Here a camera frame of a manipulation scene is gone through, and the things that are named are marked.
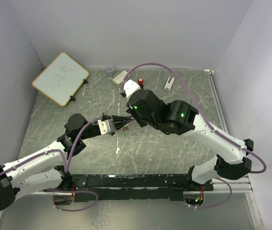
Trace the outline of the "silver key bunch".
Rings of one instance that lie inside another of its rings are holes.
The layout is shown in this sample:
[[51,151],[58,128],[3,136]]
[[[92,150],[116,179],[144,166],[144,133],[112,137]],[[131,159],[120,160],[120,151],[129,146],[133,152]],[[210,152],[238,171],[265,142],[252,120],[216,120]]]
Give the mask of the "silver key bunch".
[[126,132],[128,130],[129,130],[129,126],[124,126],[124,127],[120,128],[120,129],[116,130],[115,132],[120,133],[120,132]]

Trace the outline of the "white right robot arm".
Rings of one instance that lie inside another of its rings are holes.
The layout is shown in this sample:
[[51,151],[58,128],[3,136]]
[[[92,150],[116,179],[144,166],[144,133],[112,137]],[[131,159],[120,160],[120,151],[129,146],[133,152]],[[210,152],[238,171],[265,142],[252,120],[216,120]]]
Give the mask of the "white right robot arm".
[[198,110],[187,102],[164,103],[151,90],[139,87],[129,87],[125,93],[127,112],[141,127],[149,125],[166,135],[192,137],[216,153],[211,160],[191,168],[191,176],[186,178],[190,190],[197,190],[213,178],[238,180],[250,173],[252,162],[246,157],[246,143],[239,141],[236,147],[226,140],[234,140],[229,134],[222,131],[221,136],[217,135],[219,128],[210,130]]

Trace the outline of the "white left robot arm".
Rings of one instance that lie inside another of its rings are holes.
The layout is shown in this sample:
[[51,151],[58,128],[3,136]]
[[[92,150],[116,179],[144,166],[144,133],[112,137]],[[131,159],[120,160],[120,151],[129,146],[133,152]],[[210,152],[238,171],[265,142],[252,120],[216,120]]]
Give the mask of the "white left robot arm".
[[103,114],[87,121],[81,114],[71,115],[64,125],[64,134],[57,140],[24,158],[0,164],[0,211],[33,192],[49,188],[69,190],[72,179],[68,169],[72,157],[85,149],[83,140],[113,135],[132,121],[131,116]]

